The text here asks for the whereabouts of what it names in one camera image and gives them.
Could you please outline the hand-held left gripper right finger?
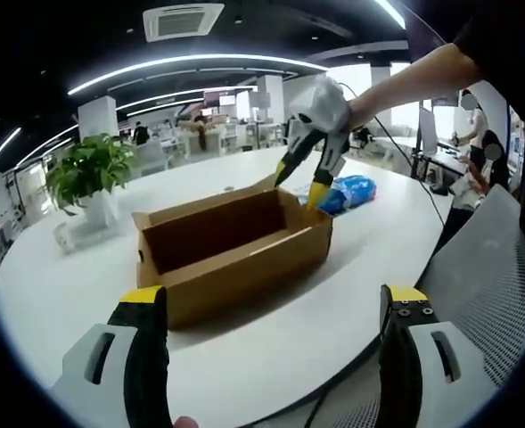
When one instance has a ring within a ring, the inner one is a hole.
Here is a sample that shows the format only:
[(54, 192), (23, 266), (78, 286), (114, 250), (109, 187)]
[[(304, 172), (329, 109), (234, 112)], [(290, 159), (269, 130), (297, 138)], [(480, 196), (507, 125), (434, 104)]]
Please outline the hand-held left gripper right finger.
[(381, 287), (379, 427), (461, 427), (488, 401), (484, 355), (414, 287)]

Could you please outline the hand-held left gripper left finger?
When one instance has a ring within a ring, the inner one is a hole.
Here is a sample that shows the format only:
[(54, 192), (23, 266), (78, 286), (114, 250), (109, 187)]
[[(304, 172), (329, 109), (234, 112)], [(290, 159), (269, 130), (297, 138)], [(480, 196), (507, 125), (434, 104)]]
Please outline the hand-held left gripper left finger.
[(167, 336), (166, 288), (127, 293), (64, 355), (53, 398), (82, 427), (171, 427)]

